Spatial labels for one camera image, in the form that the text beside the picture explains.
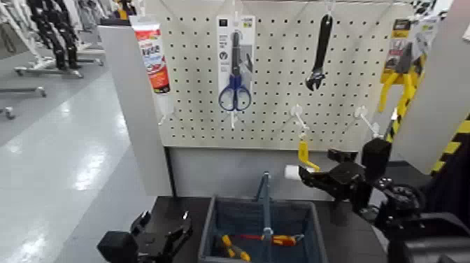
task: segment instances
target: gray wall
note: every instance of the gray wall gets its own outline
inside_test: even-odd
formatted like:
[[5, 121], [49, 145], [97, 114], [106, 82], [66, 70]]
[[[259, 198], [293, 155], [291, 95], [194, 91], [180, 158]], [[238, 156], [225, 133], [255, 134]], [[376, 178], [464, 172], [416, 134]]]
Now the gray wall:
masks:
[[[171, 159], [178, 195], [182, 197], [252, 197], [264, 171], [271, 174], [271, 196], [278, 199], [328, 199], [323, 191], [284, 178], [286, 164], [298, 164], [297, 152], [172, 148]], [[328, 171], [336, 162], [324, 152], [310, 160]]]

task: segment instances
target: yellow clamp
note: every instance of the yellow clamp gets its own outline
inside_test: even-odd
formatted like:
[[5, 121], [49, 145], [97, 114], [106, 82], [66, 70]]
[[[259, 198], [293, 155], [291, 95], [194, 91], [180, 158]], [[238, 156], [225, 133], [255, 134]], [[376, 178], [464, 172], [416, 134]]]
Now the yellow clamp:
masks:
[[320, 171], [320, 167], [318, 165], [308, 160], [308, 144], [302, 138], [300, 139], [300, 142], [299, 142], [299, 160], [300, 162], [303, 162], [304, 164], [314, 168], [315, 172]]

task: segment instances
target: basket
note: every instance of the basket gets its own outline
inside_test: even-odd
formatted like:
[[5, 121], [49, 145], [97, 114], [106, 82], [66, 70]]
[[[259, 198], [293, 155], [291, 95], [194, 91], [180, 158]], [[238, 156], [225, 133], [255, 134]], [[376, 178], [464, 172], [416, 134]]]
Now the basket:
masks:
[[[266, 185], [265, 196], [261, 201], [259, 194], [263, 185]], [[268, 195], [269, 183], [266, 177], [266, 180], [262, 180], [255, 200], [213, 197], [202, 233], [199, 263], [244, 262], [225, 255], [220, 242], [220, 236], [225, 234], [230, 236], [234, 245], [249, 254], [251, 262], [327, 263], [315, 205], [304, 201], [273, 201], [266, 198]], [[295, 246], [287, 247], [239, 236], [268, 236], [266, 229], [270, 228], [273, 234], [303, 234], [304, 238]]]

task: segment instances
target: blue scissors handle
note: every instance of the blue scissors handle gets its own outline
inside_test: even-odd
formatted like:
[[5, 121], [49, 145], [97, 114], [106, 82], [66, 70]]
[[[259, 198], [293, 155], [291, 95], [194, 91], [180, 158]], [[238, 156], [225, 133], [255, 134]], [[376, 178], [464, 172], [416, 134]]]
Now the blue scissors handle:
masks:
[[[241, 93], [246, 93], [246, 96], [248, 97], [248, 101], [245, 102], [245, 104], [239, 105], [238, 102], [238, 96]], [[222, 98], [224, 96], [227, 96], [229, 94], [232, 94], [232, 104], [231, 105], [224, 105], [224, 101]], [[242, 85], [241, 83], [241, 76], [240, 75], [230, 75], [230, 81], [229, 85], [226, 86], [223, 91], [219, 95], [219, 105], [226, 111], [244, 111], [246, 108], [248, 108], [251, 104], [251, 94], [250, 91], [245, 87], [245, 85]]]

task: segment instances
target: glue tube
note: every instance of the glue tube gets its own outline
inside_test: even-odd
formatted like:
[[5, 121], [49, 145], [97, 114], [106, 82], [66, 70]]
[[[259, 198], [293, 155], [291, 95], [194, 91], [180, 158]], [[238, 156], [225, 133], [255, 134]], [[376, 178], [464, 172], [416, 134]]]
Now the glue tube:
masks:
[[143, 63], [154, 93], [167, 93], [170, 83], [166, 60], [163, 53], [163, 40], [160, 23], [151, 17], [131, 17], [132, 29], [136, 34]]

